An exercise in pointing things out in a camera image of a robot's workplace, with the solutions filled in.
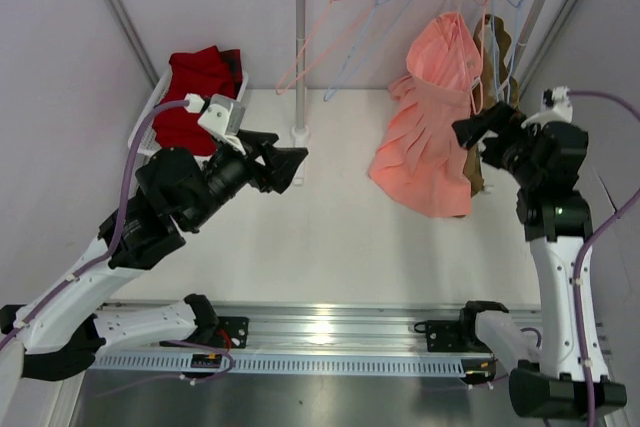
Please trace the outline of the pink pleated skirt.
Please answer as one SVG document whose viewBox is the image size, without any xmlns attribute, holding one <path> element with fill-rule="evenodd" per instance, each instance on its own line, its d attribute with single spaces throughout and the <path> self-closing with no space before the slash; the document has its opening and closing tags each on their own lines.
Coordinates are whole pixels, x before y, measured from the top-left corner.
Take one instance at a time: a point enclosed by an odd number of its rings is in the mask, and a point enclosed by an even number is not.
<svg viewBox="0 0 640 427">
<path fill-rule="evenodd" d="M 471 213 L 467 151 L 452 124 L 476 106 L 474 82 L 482 58 L 463 17 L 439 15 L 412 42 L 407 74 L 389 85 L 397 102 L 368 175 L 391 199 L 433 218 Z"/>
</svg>

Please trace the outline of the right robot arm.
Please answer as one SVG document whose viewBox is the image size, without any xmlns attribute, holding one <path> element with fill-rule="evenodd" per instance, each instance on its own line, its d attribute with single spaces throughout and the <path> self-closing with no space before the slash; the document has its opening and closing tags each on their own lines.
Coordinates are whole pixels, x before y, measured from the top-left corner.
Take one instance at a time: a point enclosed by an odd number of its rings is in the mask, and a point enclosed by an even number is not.
<svg viewBox="0 0 640 427">
<path fill-rule="evenodd" d="M 516 213 L 534 260 L 541 302 L 540 347 L 528 343 L 510 314 L 482 306 L 456 327 L 468 350 L 484 345 L 508 373 L 513 410 L 523 418 L 596 421 L 627 403 L 598 341 L 590 259 L 591 210 L 576 188 L 589 136 L 564 102 L 527 117 L 500 102 L 453 123 L 458 144 L 484 145 L 481 159 L 517 182 Z"/>
</svg>

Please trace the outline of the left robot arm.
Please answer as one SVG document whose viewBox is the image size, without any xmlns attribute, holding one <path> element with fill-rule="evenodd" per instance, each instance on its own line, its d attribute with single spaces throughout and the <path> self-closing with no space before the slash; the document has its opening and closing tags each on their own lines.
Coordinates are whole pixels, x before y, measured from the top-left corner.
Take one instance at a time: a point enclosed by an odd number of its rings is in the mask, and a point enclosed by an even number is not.
<svg viewBox="0 0 640 427">
<path fill-rule="evenodd" d="M 100 226 L 67 277 L 30 305 L 1 309 L 2 367 L 18 378 L 61 381 L 116 350 L 152 343 L 217 344 L 209 299 L 189 294 L 165 307 L 125 314 L 98 309 L 117 290 L 185 246 L 241 189 L 284 193 L 308 155 L 279 147 L 275 133 L 242 130 L 199 164 L 183 147 L 162 148 L 135 178 L 138 188 Z"/>
</svg>

